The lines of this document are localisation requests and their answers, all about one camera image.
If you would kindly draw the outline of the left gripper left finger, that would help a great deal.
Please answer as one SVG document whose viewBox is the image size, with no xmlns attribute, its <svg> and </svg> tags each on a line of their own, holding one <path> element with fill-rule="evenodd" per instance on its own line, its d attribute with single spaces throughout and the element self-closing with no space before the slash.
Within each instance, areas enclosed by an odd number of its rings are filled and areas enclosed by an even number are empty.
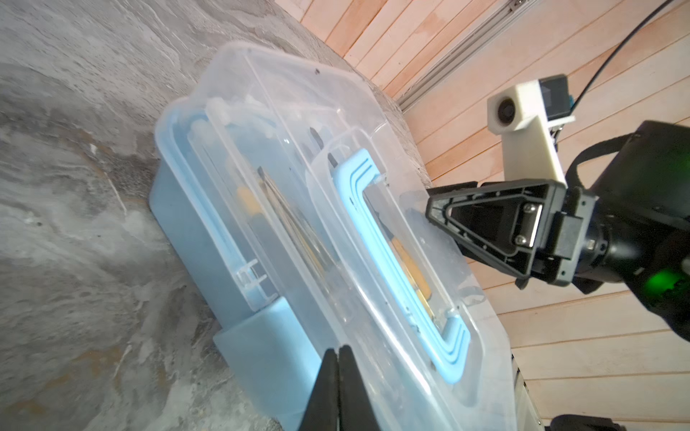
<svg viewBox="0 0 690 431">
<path fill-rule="evenodd" d="M 340 368 L 334 349 L 325 352 L 299 431 L 337 431 L 340 426 Z"/>
</svg>

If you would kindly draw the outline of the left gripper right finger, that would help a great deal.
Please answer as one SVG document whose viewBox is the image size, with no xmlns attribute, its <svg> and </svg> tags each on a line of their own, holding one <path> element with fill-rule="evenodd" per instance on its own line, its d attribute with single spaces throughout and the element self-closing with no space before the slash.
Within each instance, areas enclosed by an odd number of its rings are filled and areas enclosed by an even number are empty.
<svg viewBox="0 0 690 431">
<path fill-rule="evenodd" d="M 379 423 L 350 346 L 339 349 L 338 364 L 340 430 L 379 431 Z"/>
</svg>

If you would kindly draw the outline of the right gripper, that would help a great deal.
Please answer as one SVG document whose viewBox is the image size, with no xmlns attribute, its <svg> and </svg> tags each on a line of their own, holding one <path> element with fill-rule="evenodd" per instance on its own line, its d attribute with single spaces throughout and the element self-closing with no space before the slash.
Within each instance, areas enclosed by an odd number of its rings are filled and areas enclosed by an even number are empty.
<svg viewBox="0 0 690 431">
<path fill-rule="evenodd" d="M 425 217 L 449 235 L 467 257 L 501 272 L 525 272 L 518 286 L 536 278 L 553 286 L 573 282 L 597 197 L 582 187 L 530 180 L 476 181 L 434 187 Z M 523 205 L 541 207 L 532 233 L 522 233 Z"/>
</svg>

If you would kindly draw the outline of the blue translucent plastic toolbox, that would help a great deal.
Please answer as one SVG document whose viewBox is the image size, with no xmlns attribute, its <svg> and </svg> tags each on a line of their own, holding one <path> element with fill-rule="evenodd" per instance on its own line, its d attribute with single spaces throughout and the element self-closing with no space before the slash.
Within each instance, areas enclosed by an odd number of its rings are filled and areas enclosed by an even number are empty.
<svg viewBox="0 0 690 431">
<path fill-rule="evenodd" d="M 151 210 L 261 413 L 298 429 L 325 352 L 347 345 L 383 430 L 517 428 L 508 336 L 361 77 L 234 41 L 155 142 Z"/>
</svg>

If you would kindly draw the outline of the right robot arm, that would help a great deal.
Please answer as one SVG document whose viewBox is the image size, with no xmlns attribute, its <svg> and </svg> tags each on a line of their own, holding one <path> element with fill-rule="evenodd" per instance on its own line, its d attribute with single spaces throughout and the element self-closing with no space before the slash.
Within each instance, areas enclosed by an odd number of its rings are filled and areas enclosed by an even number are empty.
<svg viewBox="0 0 690 431">
<path fill-rule="evenodd" d="M 426 217 L 514 278 L 590 294 L 626 285 L 689 336 L 689 130 L 647 120 L 582 151 L 564 181 L 470 181 L 431 190 Z"/>
</svg>

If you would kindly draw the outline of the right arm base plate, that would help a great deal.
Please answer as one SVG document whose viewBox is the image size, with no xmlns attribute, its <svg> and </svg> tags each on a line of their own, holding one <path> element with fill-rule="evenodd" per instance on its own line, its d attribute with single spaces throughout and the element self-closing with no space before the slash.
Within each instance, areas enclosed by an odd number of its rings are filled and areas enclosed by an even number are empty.
<svg viewBox="0 0 690 431">
<path fill-rule="evenodd" d="M 549 431 L 626 431 L 625 426 L 614 422 L 611 418 L 574 414 L 564 414 L 553 418 L 550 425 L 544 429 Z"/>
</svg>

